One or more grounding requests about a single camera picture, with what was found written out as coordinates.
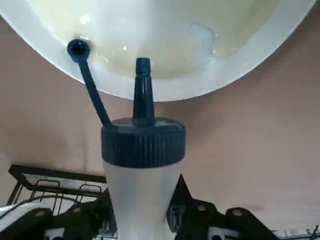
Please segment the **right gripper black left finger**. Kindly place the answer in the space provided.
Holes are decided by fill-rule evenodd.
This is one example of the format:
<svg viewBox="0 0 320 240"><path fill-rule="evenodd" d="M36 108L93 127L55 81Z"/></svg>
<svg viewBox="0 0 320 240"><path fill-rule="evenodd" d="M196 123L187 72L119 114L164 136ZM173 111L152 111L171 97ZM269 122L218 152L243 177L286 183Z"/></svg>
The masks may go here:
<svg viewBox="0 0 320 240"><path fill-rule="evenodd" d="M113 240L116 233L108 190L91 201L54 193L11 206L13 240Z"/></svg>

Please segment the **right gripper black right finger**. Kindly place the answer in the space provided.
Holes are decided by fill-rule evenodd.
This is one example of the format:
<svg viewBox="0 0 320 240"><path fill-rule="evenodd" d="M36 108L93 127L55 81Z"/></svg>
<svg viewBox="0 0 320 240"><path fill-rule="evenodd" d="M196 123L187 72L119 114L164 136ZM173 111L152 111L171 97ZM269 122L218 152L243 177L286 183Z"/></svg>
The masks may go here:
<svg viewBox="0 0 320 240"><path fill-rule="evenodd" d="M192 197L182 175L170 201L170 231L176 240L277 240L249 210L220 213L213 203Z"/></svg>

